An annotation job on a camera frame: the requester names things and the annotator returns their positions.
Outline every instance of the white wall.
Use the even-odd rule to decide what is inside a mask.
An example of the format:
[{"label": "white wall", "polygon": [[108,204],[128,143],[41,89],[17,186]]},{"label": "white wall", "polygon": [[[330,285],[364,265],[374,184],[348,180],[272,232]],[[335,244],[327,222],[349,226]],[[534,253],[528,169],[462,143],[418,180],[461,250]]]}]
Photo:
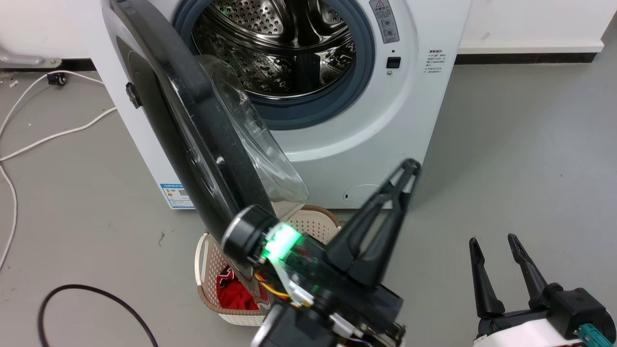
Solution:
[{"label": "white wall", "polygon": [[[460,53],[599,52],[616,10],[617,0],[474,0]],[[61,0],[4,0],[0,13],[4,49],[88,57]]]}]

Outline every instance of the washing machine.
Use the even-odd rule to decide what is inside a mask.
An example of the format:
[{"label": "washing machine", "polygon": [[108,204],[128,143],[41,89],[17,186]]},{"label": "washing machine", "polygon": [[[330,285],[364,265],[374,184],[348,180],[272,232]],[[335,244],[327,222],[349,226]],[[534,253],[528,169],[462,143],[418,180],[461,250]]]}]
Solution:
[{"label": "washing machine", "polygon": [[[268,196],[292,203],[285,215],[306,202],[296,173],[308,203],[358,208],[403,159],[424,160],[471,0],[64,3],[170,207],[230,214]],[[238,135],[225,88],[258,114],[241,132],[268,133],[255,151],[269,164]],[[264,178],[275,169],[295,198],[264,183],[280,183]]]}]

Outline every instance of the stainless steel drum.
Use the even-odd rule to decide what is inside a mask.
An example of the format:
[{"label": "stainless steel drum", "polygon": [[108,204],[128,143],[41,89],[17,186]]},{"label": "stainless steel drum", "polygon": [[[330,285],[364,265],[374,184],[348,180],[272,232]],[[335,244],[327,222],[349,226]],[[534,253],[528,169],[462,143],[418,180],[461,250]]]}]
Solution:
[{"label": "stainless steel drum", "polygon": [[214,0],[193,41],[231,64],[248,93],[268,99],[317,93],[355,59],[345,21],[320,0]]}]

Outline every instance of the power cord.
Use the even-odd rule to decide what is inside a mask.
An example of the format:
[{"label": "power cord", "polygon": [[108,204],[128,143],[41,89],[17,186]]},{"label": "power cord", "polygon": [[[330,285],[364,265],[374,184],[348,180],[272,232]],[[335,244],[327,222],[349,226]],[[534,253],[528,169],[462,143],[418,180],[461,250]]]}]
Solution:
[{"label": "power cord", "polygon": [[47,341],[47,336],[45,335],[45,328],[43,327],[45,309],[47,308],[47,304],[49,303],[49,300],[54,295],[60,293],[63,290],[68,290],[68,289],[80,289],[80,290],[92,291],[94,293],[106,296],[111,300],[114,300],[116,303],[124,307],[128,312],[130,312],[130,314],[132,314],[133,317],[135,317],[135,319],[139,322],[141,327],[146,331],[146,334],[148,335],[148,338],[150,339],[150,342],[152,343],[152,345],[154,347],[159,346],[159,344],[156,342],[156,339],[154,338],[154,335],[150,331],[150,328],[148,327],[144,319],[141,318],[141,316],[137,313],[137,311],[135,311],[131,306],[129,306],[126,302],[124,302],[124,300],[118,298],[117,296],[111,293],[108,293],[104,290],[95,288],[93,286],[87,286],[87,285],[63,285],[63,286],[59,286],[58,288],[50,291],[49,294],[47,294],[47,296],[41,303],[41,307],[39,308],[38,318],[36,320],[39,340],[41,340],[41,346],[49,347],[49,342]]},{"label": "power cord", "polygon": [[[45,75],[39,77],[38,79],[36,79],[34,82],[32,82],[32,84],[23,92],[23,94],[19,97],[19,99],[17,99],[17,102],[13,105],[13,107],[11,107],[9,114],[7,114],[6,118],[4,119],[2,125],[0,126],[0,137],[2,137],[2,132],[4,131],[4,128],[6,127],[7,123],[9,122],[11,116],[13,115],[13,112],[15,111],[15,108],[17,107],[17,105],[19,104],[19,102],[21,102],[21,100],[23,99],[23,97],[32,89],[32,87],[34,87],[35,84],[37,84],[38,82],[40,82],[41,80],[44,80],[45,78],[47,78],[47,75],[50,75],[52,73],[59,73],[59,72],[63,72],[63,73],[68,73],[70,75],[75,75],[75,76],[79,76],[81,78],[85,78],[89,81],[92,82],[96,82],[96,83],[100,83],[103,85],[103,82],[95,79],[95,78],[90,78],[88,76],[84,76],[80,73],[76,73],[76,72],[72,72],[72,71],[66,71],[66,70],[58,70],[58,71],[53,71],[53,72],[49,72],[46,73]],[[110,114],[113,111],[116,111],[117,108],[113,107],[105,112],[103,112],[101,115],[99,115],[98,117],[96,117],[92,122],[84,125],[83,127],[79,127],[79,128],[75,128],[75,129],[71,129],[71,130],[67,130],[65,132],[61,132],[55,135],[51,135],[49,137],[46,137],[42,140],[39,140],[27,147],[24,147],[22,149],[19,149],[18,151],[9,154],[6,157],[2,157],[0,158],[0,174],[2,174],[2,176],[4,177],[4,179],[6,180],[6,182],[9,184],[9,188],[10,188],[10,192],[13,195],[13,226],[11,228],[10,231],[10,235],[9,235],[9,240],[6,243],[6,247],[4,248],[4,252],[2,254],[2,258],[0,258],[0,271],[2,271],[2,267],[4,265],[4,261],[6,260],[7,255],[9,254],[9,248],[11,246],[11,244],[13,243],[13,238],[15,237],[15,230],[17,229],[17,193],[15,192],[15,186],[13,185],[13,183],[10,181],[9,176],[6,174],[6,172],[4,171],[4,168],[2,168],[2,162],[15,157],[18,154],[21,154],[25,151],[28,151],[36,146],[38,146],[41,143],[45,143],[51,139],[60,137],[62,135],[66,135],[66,134],[70,134],[70,133],[74,133],[74,132],[79,132],[80,130],[84,130],[89,128],[90,126],[92,126],[93,124],[95,124],[96,122],[98,122],[99,120],[101,120],[103,117],[105,117],[106,115]]]}]

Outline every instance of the black cable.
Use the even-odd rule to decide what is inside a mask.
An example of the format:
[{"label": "black cable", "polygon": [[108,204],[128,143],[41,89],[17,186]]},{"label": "black cable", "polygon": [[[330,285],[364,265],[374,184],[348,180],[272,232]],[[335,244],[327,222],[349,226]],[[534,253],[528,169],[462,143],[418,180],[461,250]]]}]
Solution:
[{"label": "black cable", "polygon": [[141,318],[141,316],[131,306],[129,306],[122,299],[118,298],[117,296],[111,293],[108,293],[104,290],[95,288],[93,286],[88,286],[88,285],[63,285],[63,286],[59,286],[58,288],[50,291],[49,294],[47,294],[47,296],[45,297],[45,300],[43,300],[43,302],[41,303],[41,307],[39,308],[39,314],[37,318],[39,340],[41,340],[41,345],[43,347],[49,347],[49,343],[47,342],[47,337],[45,336],[45,329],[43,328],[43,315],[45,314],[47,303],[54,295],[60,293],[63,290],[67,290],[67,289],[81,289],[81,290],[93,291],[97,294],[106,296],[110,298],[111,300],[114,300],[116,303],[119,303],[128,312],[130,312],[133,315],[133,317],[135,317],[135,319],[139,322],[139,324],[141,324],[141,327],[146,331],[146,334],[148,335],[150,342],[152,342],[152,345],[154,347],[159,347],[159,344],[156,342],[156,339],[154,338],[154,335],[150,331],[150,328],[148,327],[146,322],[143,320],[143,318]]}]

